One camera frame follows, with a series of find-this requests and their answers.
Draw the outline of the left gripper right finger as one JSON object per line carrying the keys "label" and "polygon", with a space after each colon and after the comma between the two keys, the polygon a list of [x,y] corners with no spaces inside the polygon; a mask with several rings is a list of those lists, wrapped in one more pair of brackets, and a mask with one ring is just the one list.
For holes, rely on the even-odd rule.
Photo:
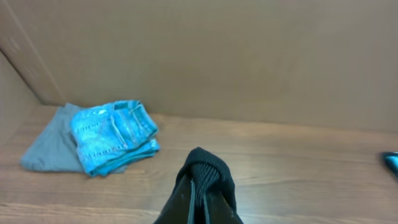
{"label": "left gripper right finger", "polygon": [[239,215],[220,194],[208,193],[204,197],[206,224],[243,224]]}

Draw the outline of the black polo shirt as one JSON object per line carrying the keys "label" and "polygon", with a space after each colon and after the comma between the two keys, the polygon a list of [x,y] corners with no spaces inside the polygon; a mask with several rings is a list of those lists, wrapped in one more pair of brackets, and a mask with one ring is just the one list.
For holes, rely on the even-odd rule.
{"label": "black polo shirt", "polygon": [[184,165],[179,170],[173,192],[177,191],[182,179],[187,177],[195,184],[195,220],[205,223],[205,198],[208,193],[220,193],[226,204],[237,212],[235,183],[227,164],[201,147],[196,147],[188,154]]}

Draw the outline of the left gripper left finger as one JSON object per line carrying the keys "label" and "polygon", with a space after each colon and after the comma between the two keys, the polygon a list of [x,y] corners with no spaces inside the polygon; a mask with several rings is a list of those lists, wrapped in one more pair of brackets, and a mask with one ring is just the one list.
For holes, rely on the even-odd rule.
{"label": "left gripper left finger", "polygon": [[154,224],[194,224],[194,213],[195,183],[185,175]]}

